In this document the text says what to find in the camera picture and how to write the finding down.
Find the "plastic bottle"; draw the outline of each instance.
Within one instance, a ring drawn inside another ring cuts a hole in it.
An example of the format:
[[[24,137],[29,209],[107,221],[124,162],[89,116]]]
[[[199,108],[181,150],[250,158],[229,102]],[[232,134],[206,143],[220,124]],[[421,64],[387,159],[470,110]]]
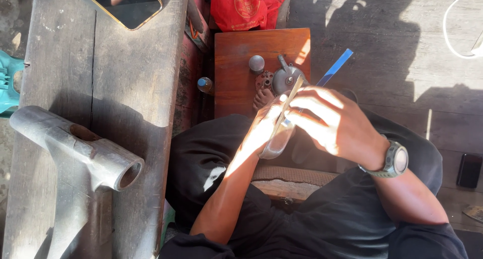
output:
[[[214,84],[206,77],[201,77],[198,79],[198,89],[208,95],[214,96]]]

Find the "wristwatch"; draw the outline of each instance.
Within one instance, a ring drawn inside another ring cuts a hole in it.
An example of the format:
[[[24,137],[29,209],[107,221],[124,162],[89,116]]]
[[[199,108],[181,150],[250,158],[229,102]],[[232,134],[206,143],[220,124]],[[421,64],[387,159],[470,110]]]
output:
[[[389,140],[391,146],[386,153],[386,164],[382,170],[372,171],[364,169],[361,165],[359,168],[372,176],[382,178],[394,178],[403,174],[408,168],[409,156],[406,148],[396,141]]]

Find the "blue ruler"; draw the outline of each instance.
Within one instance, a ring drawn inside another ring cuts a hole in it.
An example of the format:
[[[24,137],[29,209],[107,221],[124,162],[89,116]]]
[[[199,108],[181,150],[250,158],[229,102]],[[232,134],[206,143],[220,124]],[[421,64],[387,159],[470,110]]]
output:
[[[344,53],[342,53],[341,57],[332,65],[332,67],[325,73],[325,75],[320,79],[320,81],[316,84],[318,87],[323,87],[326,83],[334,76],[334,74],[342,67],[342,65],[351,57],[353,52],[350,49],[347,49]]]

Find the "wooden floor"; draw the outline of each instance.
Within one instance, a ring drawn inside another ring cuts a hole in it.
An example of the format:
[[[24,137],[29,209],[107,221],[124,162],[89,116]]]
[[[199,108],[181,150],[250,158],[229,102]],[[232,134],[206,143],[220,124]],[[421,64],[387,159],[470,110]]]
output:
[[[483,232],[461,212],[483,205],[483,176],[476,190],[456,187],[461,155],[483,154],[483,58],[460,59],[446,46],[442,18],[453,1],[291,0],[287,27],[311,28],[312,83],[345,49],[354,51],[327,87],[353,89],[361,106],[436,145],[444,167],[438,199],[451,224]],[[483,30],[482,5],[461,0],[448,15],[460,53],[469,54]]]

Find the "black smartphone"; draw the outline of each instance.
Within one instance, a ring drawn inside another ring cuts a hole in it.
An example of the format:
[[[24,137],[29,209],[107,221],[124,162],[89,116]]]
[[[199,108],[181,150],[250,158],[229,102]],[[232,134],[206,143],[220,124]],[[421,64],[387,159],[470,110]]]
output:
[[[463,188],[476,188],[480,178],[481,163],[483,163],[483,157],[463,154],[456,184]]]

